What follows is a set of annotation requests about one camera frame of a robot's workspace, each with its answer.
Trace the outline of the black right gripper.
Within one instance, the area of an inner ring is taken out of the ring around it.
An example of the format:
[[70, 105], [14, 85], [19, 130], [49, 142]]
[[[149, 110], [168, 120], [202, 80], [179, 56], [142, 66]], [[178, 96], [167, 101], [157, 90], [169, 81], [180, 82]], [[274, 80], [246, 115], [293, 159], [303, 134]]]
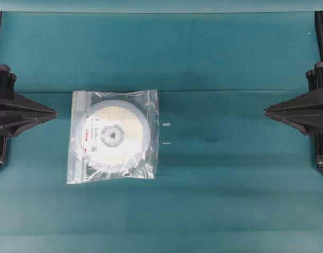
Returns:
[[278, 107], [269, 106], [263, 112], [266, 117], [280, 122], [280, 117], [273, 114], [279, 111], [288, 121], [305, 128], [313, 128], [313, 130], [304, 130], [304, 134], [314, 135], [316, 131], [323, 130], [323, 88], [281, 102]]

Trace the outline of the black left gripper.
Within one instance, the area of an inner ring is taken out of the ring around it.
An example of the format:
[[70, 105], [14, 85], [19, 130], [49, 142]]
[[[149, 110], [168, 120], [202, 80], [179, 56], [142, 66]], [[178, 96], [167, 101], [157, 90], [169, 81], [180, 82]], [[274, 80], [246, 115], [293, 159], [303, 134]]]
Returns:
[[[41, 117], [43, 112], [52, 114]], [[18, 93], [0, 94], [0, 133], [7, 137], [18, 136], [31, 124], [46, 123], [56, 119], [57, 111], [28, 99]]]

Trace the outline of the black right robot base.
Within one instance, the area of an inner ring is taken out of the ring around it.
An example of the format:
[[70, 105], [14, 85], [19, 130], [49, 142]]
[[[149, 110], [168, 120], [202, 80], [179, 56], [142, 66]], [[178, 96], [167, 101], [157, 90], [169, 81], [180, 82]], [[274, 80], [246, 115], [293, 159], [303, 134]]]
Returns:
[[323, 174], [323, 131], [312, 137], [315, 145], [315, 163], [318, 170]]

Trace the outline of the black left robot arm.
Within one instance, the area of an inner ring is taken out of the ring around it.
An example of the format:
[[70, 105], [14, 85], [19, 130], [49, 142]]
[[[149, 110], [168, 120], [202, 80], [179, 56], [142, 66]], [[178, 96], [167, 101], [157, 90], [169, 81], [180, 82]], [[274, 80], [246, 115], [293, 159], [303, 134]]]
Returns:
[[57, 112], [14, 91], [17, 76], [0, 65], [0, 134], [13, 138], [57, 117]]

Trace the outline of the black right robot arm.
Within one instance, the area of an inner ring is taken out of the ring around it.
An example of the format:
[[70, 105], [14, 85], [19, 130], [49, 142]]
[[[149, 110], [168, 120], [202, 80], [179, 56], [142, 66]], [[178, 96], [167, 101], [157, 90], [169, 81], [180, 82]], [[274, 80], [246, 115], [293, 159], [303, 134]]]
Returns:
[[323, 132], [323, 62], [307, 71], [306, 78], [307, 93], [264, 109], [264, 115], [312, 136]]

